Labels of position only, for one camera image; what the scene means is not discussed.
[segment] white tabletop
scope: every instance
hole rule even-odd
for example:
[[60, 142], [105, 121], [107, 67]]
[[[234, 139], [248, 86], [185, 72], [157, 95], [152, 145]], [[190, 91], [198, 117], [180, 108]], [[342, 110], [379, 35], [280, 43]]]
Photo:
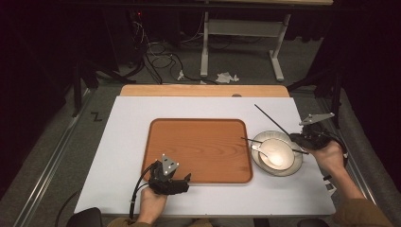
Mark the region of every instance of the white tabletop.
[[[128, 215], [129, 201], [140, 177], [152, 120], [235, 118], [245, 123], [249, 138], [254, 138], [262, 131], [279, 131], [254, 104], [287, 132], [301, 131], [301, 119], [290, 97], [119, 96], [113, 105], [75, 212], [97, 207], [102, 214]], [[271, 176], [254, 162], [252, 165], [253, 179], [249, 183], [191, 183], [187, 193], [168, 197], [162, 216], [324, 216], [335, 212], [322, 173], [312, 155], [304, 155], [300, 170], [287, 177]], [[135, 213], [139, 211], [139, 201], [140, 192]]]

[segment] orange tray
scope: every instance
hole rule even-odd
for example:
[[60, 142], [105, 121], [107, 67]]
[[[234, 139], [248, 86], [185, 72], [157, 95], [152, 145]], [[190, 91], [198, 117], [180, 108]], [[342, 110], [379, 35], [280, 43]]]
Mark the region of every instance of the orange tray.
[[247, 138], [247, 131], [238, 119], [155, 119], [142, 172], [165, 154], [180, 164], [173, 179], [191, 173], [191, 183], [247, 183], [253, 177], [251, 154], [241, 137]]

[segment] gray carpet floor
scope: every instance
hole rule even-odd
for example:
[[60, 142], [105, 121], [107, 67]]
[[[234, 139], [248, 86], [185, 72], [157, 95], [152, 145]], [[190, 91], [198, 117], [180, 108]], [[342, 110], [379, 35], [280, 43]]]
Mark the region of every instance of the gray carpet floor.
[[[283, 84], [291, 83], [305, 77], [310, 64], [320, 46], [320, 42], [302, 43], [300, 40], [285, 41], [279, 54], [279, 60], [285, 76], [284, 82], [277, 82], [268, 60], [267, 46], [274, 45], [272, 40], [266, 39], [254, 42], [253, 39], [241, 38], [241, 42], [230, 44], [227, 48], [219, 49], [225, 43], [211, 43], [209, 76], [208, 79], [216, 80], [217, 74], [229, 72], [237, 75], [239, 81], [230, 84]], [[154, 45], [153, 53], [162, 49], [177, 54], [183, 63], [183, 71], [186, 76], [199, 78], [201, 65], [201, 47], [198, 45], [183, 45], [181, 48]], [[155, 63], [167, 65], [169, 59], [160, 58]], [[159, 68], [159, 74], [165, 83], [182, 83], [176, 78], [180, 72], [179, 64], [172, 69]], [[142, 70], [134, 76], [138, 83], [155, 83], [147, 70]], [[101, 135], [107, 124], [110, 111], [115, 98], [119, 95], [122, 84], [100, 79], [97, 89], [85, 90], [85, 105], [78, 115], [73, 118], [73, 93], [66, 96], [67, 104], [52, 118], [45, 132], [38, 140], [36, 146], [27, 157], [22, 169], [15, 178], [8, 192], [0, 201], [0, 226], [13, 226], [16, 221], [24, 223], [24, 226], [54, 226], [56, 217], [63, 204], [83, 187], [84, 181], [90, 169]], [[298, 89], [291, 93], [295, 98], [301, 118], [308, 114], [327, 113], [328, 99], [316, 99], [313, 96], [313, 86]], [[375, 155], [369, 141], [364, 136], [363, 130], [353, 114], [352, 106], [346, 94], [342, 91], [340, 107], [340, 130], [328, 126], [331, 131], [343, 136], [347, 147], [352, 154], [349, 171], [354, 174], [356, 181], [363, 190], [370, 192], [375, 202], [394, 223], [401, 226], [401, 198], [395, 189], [391, 178], [384, 170], [382, 164]], [[62, 150], [60, 162], [54, 166], [48, 166], [49, 160], [54, 158], [55, 150]], [[41, 184], [42, 189], [37, 188], [37, 182], [46, 169], [52, 167], [53, 174], [47, 174], [49, 184]], [[37, 200], [30, 212], [21, 213], [29, 202], [33, 191], [41, 191], [40, 196], [31, 198]], [[66, 221], [73, 215], [78, 196], [75, 196], [65, 206], [60, 225], [65, 226]], [[333, 195], [333, 202], [338, 205], [339, 195]], [[113, 217], [103, 217], [103, 223], [107, 224]], [[270, 218], [271, 227], [296, 226], [302, 218]], [[323, 217], [330, 226], [337, 226], [330, 217]]]

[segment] cable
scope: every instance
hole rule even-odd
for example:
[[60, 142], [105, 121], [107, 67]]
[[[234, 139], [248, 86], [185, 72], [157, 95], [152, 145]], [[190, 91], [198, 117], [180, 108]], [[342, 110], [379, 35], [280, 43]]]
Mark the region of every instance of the cable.
[[138, 179], [138, 182], [136, 183], [135, 189], [133, 190], [133, 194], [132, 194], [132, 198], [131, 198], [131, 206], [130, 206], [130, 219], [133, 219], [133, 209], [135, 208], [135, 201], [136, 201], [136, 194], [138, 193], [138, 190], [145, 186], [145, 184], [139, 186], [139, 183], [141, 183], [141, 181], [144, 179], [145, 174], [147, 174], [147, 172], [153, 167], [154, 164], [151, 164], [150, 166], [148, 166], [144, 172], [142, 172], [141, 177]]
[[62, 207], [61, 207], [59, 213], [57, 214], [57, 218], [56, 218], [56, 221], [55, 221], [55, 227], [58, 227], [58, 226], [59, 226], [60, 216], [61, 216], [61, 213], [62, 213], [62, 211], [64, 210], [65, 206], [68, 204], [68, 202], [69, 202], [70, 200], [72, 200], [77, 194], [79, 194], [81, 190], [82, 190], [82, 188], [81, 188], [80, 190], [76, 191], [76, 192], [75, 192], [73, 195], [71, 195], [70, 198], [68, 198], [68, 200], [62, 205]]

